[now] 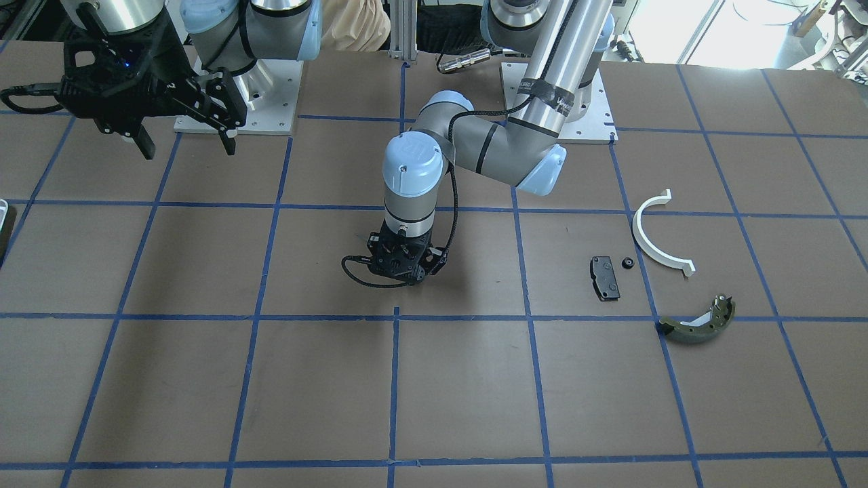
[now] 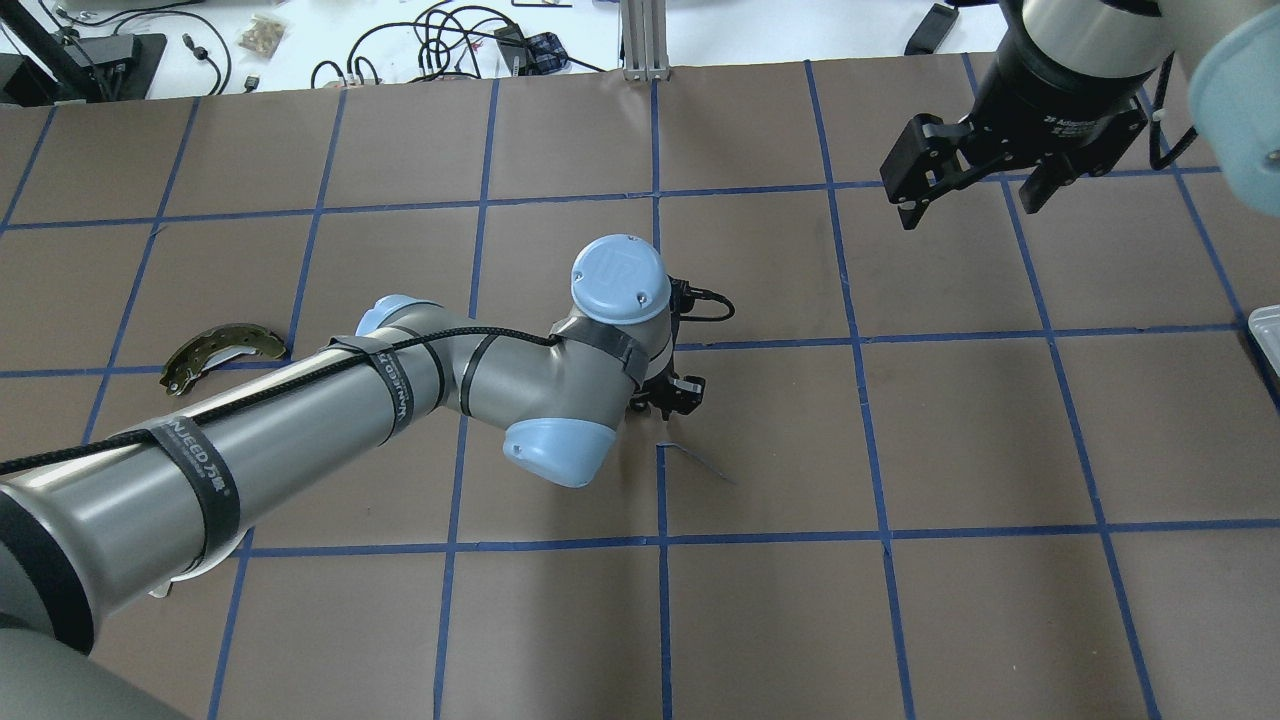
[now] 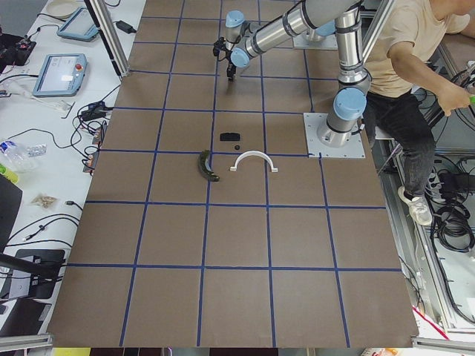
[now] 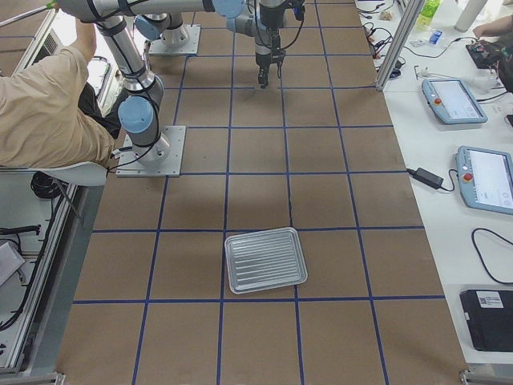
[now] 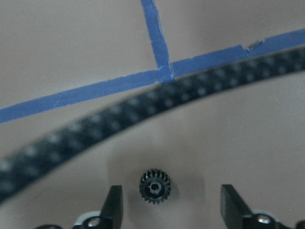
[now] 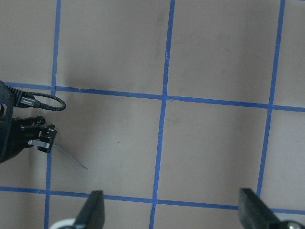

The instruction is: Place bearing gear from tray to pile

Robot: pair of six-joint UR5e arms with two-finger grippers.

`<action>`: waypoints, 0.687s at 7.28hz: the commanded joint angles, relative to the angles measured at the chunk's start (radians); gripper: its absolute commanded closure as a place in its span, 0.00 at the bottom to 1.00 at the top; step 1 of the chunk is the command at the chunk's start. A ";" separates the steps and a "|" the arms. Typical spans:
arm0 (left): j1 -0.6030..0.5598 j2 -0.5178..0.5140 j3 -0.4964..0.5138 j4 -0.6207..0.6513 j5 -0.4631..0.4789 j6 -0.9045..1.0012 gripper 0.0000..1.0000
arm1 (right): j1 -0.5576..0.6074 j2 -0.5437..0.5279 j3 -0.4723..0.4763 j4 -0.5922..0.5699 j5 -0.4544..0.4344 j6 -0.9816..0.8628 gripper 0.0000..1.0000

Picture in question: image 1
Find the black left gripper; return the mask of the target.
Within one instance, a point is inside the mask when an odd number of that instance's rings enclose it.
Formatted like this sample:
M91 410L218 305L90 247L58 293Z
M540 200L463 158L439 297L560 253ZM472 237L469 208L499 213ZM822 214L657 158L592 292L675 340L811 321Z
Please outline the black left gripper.
M440 268L442 248L431 246L431 231L416 237L394 234L390 230L371 232L367 241L372 274L417 284Z

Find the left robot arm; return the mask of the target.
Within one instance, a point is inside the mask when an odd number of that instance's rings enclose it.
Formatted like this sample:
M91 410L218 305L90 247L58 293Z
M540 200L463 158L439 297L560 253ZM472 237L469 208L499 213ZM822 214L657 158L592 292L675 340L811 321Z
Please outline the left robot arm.
M452 90L431 96L415 124L387 144L384 220L367 241L370 255L354 256L354 262L390 279L391 289L436 275L449 252L431 243L438 188L456 167L540 197L549 194L566 160L560 132L579 111L610 40L611 9L611 1L484 3L484 40L530 56L515 105L481 110Z

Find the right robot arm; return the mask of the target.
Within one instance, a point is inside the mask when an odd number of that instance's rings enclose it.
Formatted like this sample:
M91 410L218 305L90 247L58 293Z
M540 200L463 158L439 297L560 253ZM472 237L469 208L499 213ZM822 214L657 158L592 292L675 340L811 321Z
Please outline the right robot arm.
M102 133L155 145L147 117L188 115L214 129L228 155L247 123L236 81L260 60L313 60L322 37L319 1L183 1L180 17L201 60L195 70L163 1L65 1L75 25L63 45L53 95Z

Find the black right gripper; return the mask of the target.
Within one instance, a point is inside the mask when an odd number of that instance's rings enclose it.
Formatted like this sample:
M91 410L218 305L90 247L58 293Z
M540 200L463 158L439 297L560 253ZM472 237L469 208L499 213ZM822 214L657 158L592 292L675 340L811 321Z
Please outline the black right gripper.
M227 69L198 75L186 54L148 54L146 117L186 115L216 129L225 152L236 152L237 129L247 123L247 102ZM143 123L132 140L146 160L154 160L156 146Z

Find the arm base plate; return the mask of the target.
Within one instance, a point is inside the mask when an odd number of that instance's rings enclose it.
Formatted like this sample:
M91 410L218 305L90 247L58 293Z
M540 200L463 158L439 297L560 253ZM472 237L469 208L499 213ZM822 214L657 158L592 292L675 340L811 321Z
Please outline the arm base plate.
M517 88L527 64L502 62L501 81L505 108L517 105ZM589 86L577 93L576 106L561 128L558 142L561 144L608 144L619 139L612 117L610 102L604 89L601 73L595 72Z
M247 123L236 135L292 135L303 67L297 60L258 60L235 77L248 106Z

